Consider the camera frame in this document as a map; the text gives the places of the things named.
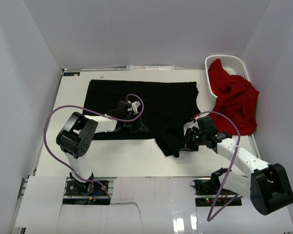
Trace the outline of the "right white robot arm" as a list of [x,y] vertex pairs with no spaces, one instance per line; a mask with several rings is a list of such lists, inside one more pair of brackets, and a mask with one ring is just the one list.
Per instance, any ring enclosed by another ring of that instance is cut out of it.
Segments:
[[196,152],[200,146],[206,146],[230,161],[228,168],[211,174],[210,187],[214,193],[220,195],[230,190],[236,198],[249,199],[262,215],[293,204],[293,191],[281,164],[270,164],[245,150],[230,134],[218,131],[212,117],[195,120],[198,126],[187,128],[183,149]]

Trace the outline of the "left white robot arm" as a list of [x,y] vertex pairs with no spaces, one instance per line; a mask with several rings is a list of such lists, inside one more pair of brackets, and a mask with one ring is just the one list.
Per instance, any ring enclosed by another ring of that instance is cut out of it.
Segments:
[[88,166],[86,152],[95,134],[117,132],[127,128],[131,133],[148,133],[141,118],[140,101],[120,101],[117,108],[103,116],[85,116],[74,112],[56,138],[56,143],[68,158],[72,167],[70,178],[83,195],[94,192],[94,178]]

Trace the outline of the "red t shirt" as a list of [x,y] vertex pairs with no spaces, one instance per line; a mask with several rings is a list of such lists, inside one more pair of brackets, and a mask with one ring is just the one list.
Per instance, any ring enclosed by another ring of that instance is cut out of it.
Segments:
[[217,96],[214,112],[227,116],[237,127],[240,135],[255,132],[256,105],[259,92],[242,76],[230,75],[216,59],[208,69],[212,92]]

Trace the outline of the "white plastic basket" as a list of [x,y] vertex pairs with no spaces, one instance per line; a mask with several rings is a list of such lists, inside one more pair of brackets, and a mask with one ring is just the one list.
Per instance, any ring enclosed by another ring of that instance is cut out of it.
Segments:
[[250,82],[249,74],[246,70],[244,62],[240,58],[236,56],[232,56],[232,55],[210,55],[205,59],[205,71],[206,71],[207,83],[208,83],[208,89],[209,89],[209,98],[212,101],[216,101],[217,95],[215,95],[214,92],[212,91],[209,75],[208,75],[208,69],[210,65],[217,59],[220,59],[223,69],[229,75],[239,75]]

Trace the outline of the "small label sticker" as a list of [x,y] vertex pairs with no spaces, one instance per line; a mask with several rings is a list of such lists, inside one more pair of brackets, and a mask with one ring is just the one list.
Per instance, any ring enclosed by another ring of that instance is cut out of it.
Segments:
[[80,72],[64,72],[63,76],[64,77],[74,77],[74,76],[79,76]]

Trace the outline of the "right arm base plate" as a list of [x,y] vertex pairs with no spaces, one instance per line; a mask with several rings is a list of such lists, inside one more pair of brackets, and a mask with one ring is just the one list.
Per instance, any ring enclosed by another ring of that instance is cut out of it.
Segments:
[[[209,179],[196,179],[190,183],[190,186],[195,189],[196,207],[211,207],[218,191],[215,185]],[[235,195],[236,193],[223,189],[215,206],[221,207],[227,204]]]

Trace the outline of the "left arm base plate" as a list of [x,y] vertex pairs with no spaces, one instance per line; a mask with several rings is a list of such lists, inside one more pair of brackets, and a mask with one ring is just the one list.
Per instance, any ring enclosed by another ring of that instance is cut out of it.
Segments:
[[110,199],[106,195],[104,187],[107,191],[112,191],[112,188],[109,187],[108,180],[100,180],[100,182],[103,185],[94,183],[90,186],[89,192],[82,193],[78,186],[68,179],[63,195],[63,205],[109,205]]

